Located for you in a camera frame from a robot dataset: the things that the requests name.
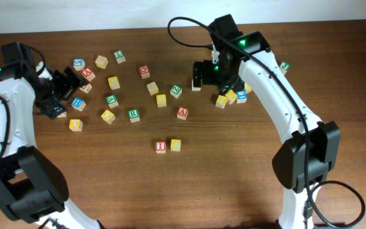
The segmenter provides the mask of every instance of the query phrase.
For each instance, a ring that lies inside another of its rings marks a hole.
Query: alphabet block
[[[63,113],[61,113],[60,115],[58,115],[57,118],[64,118],[66,116],[67,116],[67,112],[64,111]]]
[[[151,75],[149,74],[149,68],[147,66],[139,67],[139,73],[142,79],[148,78]]]
[[[227,104],[227,97],[223,96],[223,95],[219,95],[219,97],[217,98],[217,102],[215,103],[215,105],[219,108],[224,109],[224,107]]]
[[[182,146],[182,141],[180,139],[172,139],[170,143],[170,149],[172,151],[180,152],[180,148]]]
[[[119,64],[125,61],[125,56],[122,50],[114,52],[114,57]]]
[[[236,103],[242,103],[247,101],[247,93],[245,91],[238,91],[236,93]]]
[[[285,75],[290,68],[290,64],[288,64],[286,62],[282,62],[282,63],[280,63],[279,68],[280,68],[280,71],[282,72],[282,74]]]
[[[81,74],[89,81],[91,82],[91,80],[93,80],[95,78],[95,75],[93,73],[93,71],[86,67],[86,69],[84,69]]]
[[[101,118],[108,124],[111,124],[115,120],[115,115],[111,111],[106,110],[102,113]]]
[[[166,153],[166,142],[155,142],[156,153]]]
[[[110,96],[106,97],[105,99],[110,108],[115,108],[116,106],[119,105],[115,95],[110,95]]]
[[[171,89],[170,89],[170,95],[172,95],[173,97],[175,97],[176,99],[179,98],[179,96],[182,94],[182,88],[174,85]]]
[[[69,128],[72,131],[82,131],[83,130],[83,122],[79,119],[70,119]]]
[[[159,93],[158,86],[156,86],[155,82],[147,84],[146,87],[151,95],[155,95],[155,94]]]
[[[248,94],[252,91],[252,87],[248,83],[244,83],[245,92]]]
[[[138,109],[133,109],[129,111],[128,116],[130,117],[131,122],[140,121]]]
[[[228,104],[232,104],[236,100],[236,94],[232,90],[229,90],[226,93],[226,97],[227,97]]]
[[[76,71],[81,71],[81,70],[84,70],[84,67],[86,66],[86,63],[84,62],[83,59],[81,58],[76,58],[76,59],[73,59],[73,68],[76,70]]]
[[[157,95],[156,96],[156,102],[158,103],[158,107],[166,106],[166,95]]]
[[[83,111],[83,109],[86,107],[86,103],[83,99],[76,97],[71,103],[71,106],[74,107],[74,109],[76,110]]]
[[[82,92],[88,93],[93,88],[91,83],[87,83],[85,86],[79,88]]]
[[[177,110],[177,117],[180,119],[186,120],[188,114],[188,108],[179,107],[179,109]]]
[[[98,56],[97,59],[95,60],[95,65],[97,67],[100,67],[102,69],[105,69],[107,67],[108,64],[108,60],[107,58],[103,57],[103,56]]]
[[[111,87],[111,90],[121,88],[121,85],[119,85],[118,77],[116,76],[108,78],[108,84],[109,87]]]

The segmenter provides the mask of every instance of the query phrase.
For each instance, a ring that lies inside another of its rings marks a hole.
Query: green led light
[[[245,46],[245,40],[244,39],[240,41],[240,45]]]

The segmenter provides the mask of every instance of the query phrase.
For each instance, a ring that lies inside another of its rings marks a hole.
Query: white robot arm
[[[305,118],[309,129],[313,130],[317,128],[318,123],[322,120],[303,103],[292,86],[290,86],[290,83],[280,71],[273,52],[261,51],[255,53],[254,57],[272,69],[289,93],[291,93],[299,107],[302,108],[303,113],[306,114]],[[276,81],[270,78],[269,73],[259,64],[251,60],[246,62],[241,61],[238,75],[253,88],[256,96],[258,96],[258,99],[270,115],[282,143],[293,138],[292,134],[294,132],[304,133],[302,123],[298,120],[299,115],[297,111],[287,99],[283,90],[277,85]],[[317,193],[318,190],[314,193],[314,200],[316,199]],[[303,213],[307,199],[306,189],[303,189],[300,193],[296,193],[292,189],[283,189],[283,207],[278,220],[282,229],[305,229]],[[313,220],[309,218],[308,228],[313,227]]]
[[[54,118],[63,112],[59,102],[65,98],[54,97],[53,91],[42,90],[41,87],[52,88],[53,85],[56,90],[63,90],[63,94],[68,97],[85,82],[68,69],[65,70],[66,74],[54,72],[53,77],[43,67],[43,63],[32,69],[30,64],[33,62],[26,45],[9,44],[3,47],[3,54],[6,65],[0,68],[1,210],[11,220],[22,219],[41,225],[41,228],[104,228],[97,220],[85,215],[69,198],[64,176],[37,150],[34,134],[35,89],[38,93],[46,92],[46,96],[39,95],[43,99],[36,102],[44,114]],[[30,69],[21,72],[23,68],[18,66]],[[66,84],[73,84],[74,87],[61,87],[61,80],[65,79]],[[27,179],[13,184],[9,182],[22,172]]]

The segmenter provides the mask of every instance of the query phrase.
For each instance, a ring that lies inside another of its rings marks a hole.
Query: wood grain surface
[[[241,25],[244,33],[263,33],[278,62],[292,65],[287,79],[302,100],[324,122],[334,120],[342,138],[335,170],[329,179],[344,181],[366,200],[366,20]],[[188,43],[208,43],[198,27],[174,29]],[[38,48],[48,64],[63,70],[81,57],[96,78],[83,112],[69,108],[67,118],[35,116],[39,150],[64,174],[72,200],[107,228],[222,228],[274,222],[282,205],[282,186],[271,160],[281,146],[275,126],[255,94],[244,104],[215,107],[218,89],[191,91],[192,64],[210,58],[210,51],[172,41],[166,29],[46,32],[0,35],[0,47],[19,41]],[[126,62],[112,53],[122,49]],[[105,70],[97,55],[108,58]],[[142,80],[138,67],[148,65]],[[117,76],[121,88],[111,90],[107,78]],[[167,96],[158,108],[146,84],[155,81]],[[183,87],[175,99],[172,85]],[[100,115],[111,94],[120,106],[116,120]],[[189,108],[186,121],[177,108]],[[127,111],[137,108],[140,122]],[[69,130],[69,119],[83,121],[82,132]],[[155,141],[182,140],[180,153],[154,151]],[[331,221],[350,222],[360,205],[338,186],[323,188],[317,203]],[[0,211],[0,228],[36,228],[9,221]],[[357,228],[366,228],[366,217]]]

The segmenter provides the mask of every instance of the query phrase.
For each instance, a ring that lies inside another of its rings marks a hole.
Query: yellow wooden block
[[[180,147],[182,146],[182,141],[180,139],[172,139],[170,143],[170,149],[172,151],[180,152]]]
[[[83,129],[83,122],[79,119],[70,119],[69,128],[72,131],[82,131]]]
[[[158,107],[166,106],[166,95],[157,95],[156,102],[158,103]]]
[[[103,57],[103,56],[98,56],[97,59],[95,60],[95,65],[97,67],[101,67],[102,69],[105,69],[107,67],[108,64],[108,60],[107,58]]]
[[[118,77],[116,76],[108,78],[108,84],[109,87],[111,87],[111,90],[121,88],[121,85],[119,85]]]
[[[219,95],[217,102],[215,103],[215,105],[219,108],[224,109],[224,107],[227,104],[227,97],[223,96],[223,95]]]
[[[147,84],[146,87],[151,95],[155,95],[155,94],[159,93],[158,86],[156,86],[155,82]]]
[[[248,94],[252,91],[252,87],[248,83],[244,83],[245,85],[245,92]]]
[[[229,90],[226,93],[226,97],[227,97],[228,104],[232,104],[236,100],[236,93],[233,92],[232,90]]]
[[[101,118],[108,124],[111,124],[115,120],[115,115],[111,111],[106,110],[102,113]]]

